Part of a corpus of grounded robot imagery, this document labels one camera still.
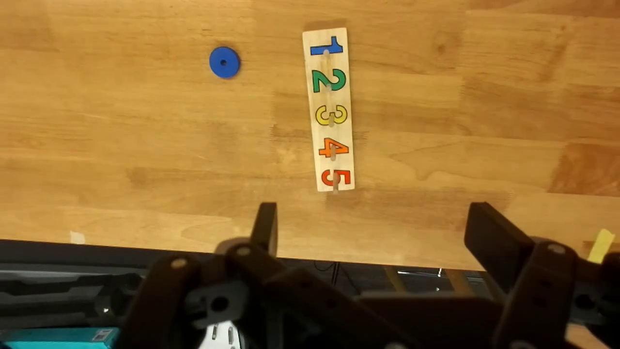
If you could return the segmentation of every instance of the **yellow number 3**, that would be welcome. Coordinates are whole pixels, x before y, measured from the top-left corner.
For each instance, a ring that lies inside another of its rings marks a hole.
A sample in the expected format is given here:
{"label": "yellow number 3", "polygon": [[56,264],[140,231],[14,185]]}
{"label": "yellow number 3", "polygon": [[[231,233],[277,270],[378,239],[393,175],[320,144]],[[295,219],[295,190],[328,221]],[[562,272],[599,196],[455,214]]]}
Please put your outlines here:
{"label": "yellow number 3", "polygon": [[316,109],[314,119],[320,126],[345,124],[349,111],[343,105],[335,105],[335,111],[328,113],[328,105]]}

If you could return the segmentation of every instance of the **wooden number puzzle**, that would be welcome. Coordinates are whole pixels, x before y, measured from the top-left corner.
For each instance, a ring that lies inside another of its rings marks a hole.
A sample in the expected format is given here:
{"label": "wooden number puzzle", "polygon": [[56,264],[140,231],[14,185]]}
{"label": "wooden number puzzle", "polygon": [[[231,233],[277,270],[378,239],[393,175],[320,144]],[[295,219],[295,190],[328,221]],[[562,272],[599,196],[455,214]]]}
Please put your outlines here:
{"label": "wooden number puzzle", "polygon": [[306,86],[318,192],[355,188],[347,29],[304,31]]}

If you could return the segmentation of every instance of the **wood grain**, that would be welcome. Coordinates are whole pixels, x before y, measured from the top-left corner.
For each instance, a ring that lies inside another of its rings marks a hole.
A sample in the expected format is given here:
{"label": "wood grain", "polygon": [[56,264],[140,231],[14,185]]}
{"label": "wood grain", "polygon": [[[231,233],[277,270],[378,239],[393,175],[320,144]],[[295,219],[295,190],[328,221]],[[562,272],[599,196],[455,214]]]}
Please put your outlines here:
{"label": "wood grain", "polygon": [[[2,0],[0,237],[479,268],[469,202],[620,233],[620,4]],[[300,33],[349,29],[357,188],[314,190]],[[207,68],[231,45],[242,72]]]}

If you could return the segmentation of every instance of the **red number 5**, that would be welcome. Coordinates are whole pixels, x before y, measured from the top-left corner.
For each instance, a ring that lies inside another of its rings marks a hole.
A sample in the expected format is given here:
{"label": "red number 5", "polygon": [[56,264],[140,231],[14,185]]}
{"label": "red number 5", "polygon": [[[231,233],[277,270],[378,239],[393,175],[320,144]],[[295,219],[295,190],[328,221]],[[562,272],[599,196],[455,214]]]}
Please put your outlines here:
{"label": "red number 5", "polygon": [[326,187],[337,187],[341,185],[341,181],[345,185],[351,185],[351,171],[333,171],[333,177],[331,177],[331,171],[324,171],[322,181]]}

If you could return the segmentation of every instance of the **number 5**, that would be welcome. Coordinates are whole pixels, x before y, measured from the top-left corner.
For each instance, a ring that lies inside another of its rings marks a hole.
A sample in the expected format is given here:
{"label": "number 5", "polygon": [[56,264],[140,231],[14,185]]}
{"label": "number 5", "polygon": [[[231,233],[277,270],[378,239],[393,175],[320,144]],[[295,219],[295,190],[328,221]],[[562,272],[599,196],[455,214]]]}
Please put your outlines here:
{"label": "number 5", "polygon": [[335,82],[329,82],[328,76],[320,70],[312,70],[312,92],[320,93],[324,84],[326,88],[331,88],[331,92],[339,92],[347,86],[347,74],[343,70],[333,68],[331,72],[335,76]]}
{"label": "number 5", "polygon": [[326,187],[337,187],[339,183],[345,183],[345,185],[351,185],[351,171],[333,171],[333,177],[331,177],[331,171],[324,171],[322,173],[322,183]]}

